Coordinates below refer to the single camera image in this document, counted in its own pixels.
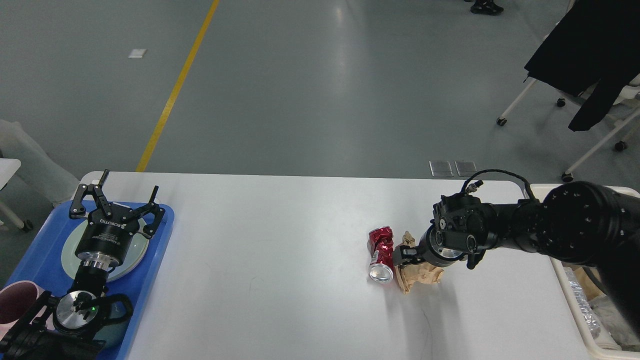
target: pink mug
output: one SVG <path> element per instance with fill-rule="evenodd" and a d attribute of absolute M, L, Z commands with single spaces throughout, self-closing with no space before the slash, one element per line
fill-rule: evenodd
<path fill-rule="evenodd" d="M 0 290 L 0 340 L 29 310 L 44 289 L 33 281 L 18 281 Z M 44 308 L 37 316 L 44 313 Z M 54 330 L 53 318 L 47 319 L 47 329 Z"/>

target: robotic arm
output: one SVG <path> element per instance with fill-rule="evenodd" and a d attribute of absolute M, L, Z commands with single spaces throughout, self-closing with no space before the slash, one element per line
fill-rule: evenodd
<path fill-rule="evenodd" d="M 0 339 L 0 354 L 5 360 L 95 359 L 105 342 L 94 337 L 103 327 L 128 321 L 133 306 L 127 295 L 106 295 L 109 273 L 120 266 L 127 255 L 135 233 L 151 239 L 164 216 L 164 209 L 155 202 L 158 187 L 153 189 L 147 204 L 137 209 L 109 202 L 102 192 L 109 170 L 97 184 L 80 184 L 69 209 L 70 218 L 84 218 L 82 200 L 91 196 L 96 209 L 87 217 L 87 226 L 76 247 L 81 260 L 74 282 L 67 294 L 58 298 L 45 291 L 29 311 Z M 138 220 L 151 213 L 154 221 L 140 231 Z M 121 303 L 126 312 L 111 317 L 111 305 Z M 41 309 L 42 316 L 37 316 Z M 57 331 L 45 328 L 53 317 Z"/>
<path fill-rule="evenodd" d="M 640 199 L 587 182 L 564 184 L 540 203 L 526 179 L 529 199 L 489 204 L 470 193 L 482 185 L 471 180 L 459 193 L 433 205 L 434 220 L 416 247 L 398 247 L 394 264 L 429 262 L 449 266 L 467 260 L 473 269 L 487 250 L 508 247 L 537 252 L 566 263 L 598 269 L 608 296 L 640 334 Z"/>

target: can lid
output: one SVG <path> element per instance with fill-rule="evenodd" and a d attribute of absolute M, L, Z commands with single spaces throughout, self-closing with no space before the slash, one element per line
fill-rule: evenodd
<path fill-rule="evenodd" d="M 369 266 L 369 276 L 374 281 L 386 284 L 394 279 L 394 272 L 385 264 L 375 263 Z"/>

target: blue tray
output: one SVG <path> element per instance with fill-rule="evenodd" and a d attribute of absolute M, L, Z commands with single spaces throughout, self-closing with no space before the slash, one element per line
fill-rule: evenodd
<path fill-rule="evenodd" d="M 119 203 L 132 208 L 143 205 L 137 202 Z M 20 280 L 31 280 L 43 289 L 51 291 L 56 297 L 67 293 L 73 279 L 62 269 L 60 263 L 62 246 L 69 234 L 84 221 L 84 219 L 69 219 L 70 204 L 71 202 L 68 201 L 51 212 L 6 285 Z M 95 209 L 93 201 L 83 201 L 83 205 L 87 212 Z M 162 222 L 156 235 L 149 241 L 147 252 L 138 266 L 127 275 L 107 285 L 108 294 L 126 294 L 131 299 L 134 311 L 122 343 L 100 352 L 98 360 L 124 360 L 129 353 L 173 228 L 173 209 L 167 205 L 162 207 L 165 209 Z M 153 215 L 147 215 L 143 219 L 149 224 L 153 221 Z"/>

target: yellow floor line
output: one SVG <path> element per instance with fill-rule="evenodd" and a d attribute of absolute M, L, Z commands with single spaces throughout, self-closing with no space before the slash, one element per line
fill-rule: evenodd
<path fill-rule="evenodd" d="M 191 51 L 189 52 L 189 56 L 187 56 L 187 60 L 184 62 L 182 66 L 182 71 L 180 71 L 180 75 L 178 75 L 178 80 L 175 82 L 173 86 L 173 90 L 171 91 L 171 95 L 169 95 L 169 99 L 166 101 L 164 105 L 164 110 L 162 111 L 162 115 L 160 115 L 160 119 L 156 124 L 156 128 L 154 132 L 151 134 L 151 138 L 147 143 L 147 147 L 145 148 L 145 152 L 142 153 L 142 157 L 140 158 L 140 162 L 136 167 L 137 172 L 143 172 L 147 168 L 147 164 L 149 164 L 149 160 L 151 159 L 151 155 L 154 153 L 154 149 L 156 148 L 156 144 L 160 139 L 160 135 L 162 135 L 162 131 L 164 129 L 164 125 L 166 124 L 169 115 L 171 114 L 171 110 L 173 109 L 173 104 L 175 104 L 175 100 L 178 98 L 180 94 L 180 90 L 182 89 L 182 84 L 184 84 L 184 80 L 189 74 L 189 69 L 191 68 L 191 64 L 193 63 L 193 59 L 196 57 L 198 53 L 198 49 L 200 48 L 200 44 L 202 43 L 202 39 L 204 38 L 205 33 L 207 32 L 207 28 L 209 27 L 209 23 L 211 23 L 211 18 L 213 17 L 213 13 L 216 12 L 216 8 L 218 7 L 218 3 L 220 0 L 214 0 L 209 8 L 209 12 L 207 13 L 207 17 L 204 19 L 202 26 L 200 27 L 200 31 L 198 32 L 198 36 L 196 40 L 193 42 L 193 46 L 191 46 Z"/>

